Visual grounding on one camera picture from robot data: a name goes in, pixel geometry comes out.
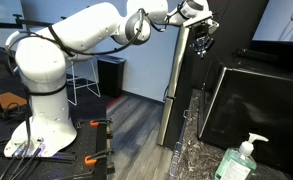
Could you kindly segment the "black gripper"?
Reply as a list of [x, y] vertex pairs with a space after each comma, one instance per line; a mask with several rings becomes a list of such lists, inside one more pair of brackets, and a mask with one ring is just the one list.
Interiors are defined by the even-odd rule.
[[193, 25], [191, 30], [194, 34], [192, 41], [193, 49], [198, 55], [201, 55], [201, 47], [204, 47], [201, 55], [203, 58], [215, 42], [215, 40], [209, 36], [209, 25], [207, 23], [199, 23]]

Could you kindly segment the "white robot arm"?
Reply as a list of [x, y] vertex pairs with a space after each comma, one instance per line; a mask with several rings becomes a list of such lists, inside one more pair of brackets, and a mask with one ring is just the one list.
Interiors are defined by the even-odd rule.
[[210, 46], [218, 27], [207, 0], [183, 0], [173, 11], [167, 0], [127, 0], [127, 14], [103, 2], [87, 7], [18, 41], [15, 60], [28, 95], [31, 116], [13, 131], [4, 148], [7, 157], [52, 157], [70, 145], [77, 130], [69, 114], [66, 67], [94, 56], [95, 45], [110, 37], [119, 50], [140, 45], [152, 29], [163, 26], [202, 28], [197, 52]]

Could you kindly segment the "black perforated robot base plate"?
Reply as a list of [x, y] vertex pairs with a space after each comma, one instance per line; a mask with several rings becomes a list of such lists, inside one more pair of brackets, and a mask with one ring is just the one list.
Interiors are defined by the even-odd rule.
[[94, 165], [85, 165], [84, 158], [108, 149], [107, 125], [92, 127], [90, 122], [76, 124], [76, 139], [61, 152], [52, 157], [25, 158], [11, 163], [10, 158], [0, 155], [0, 177], [2, 180], [108, 180], [108, 175], [115, 172], [113, 162], [107, 158], [100, 159]]

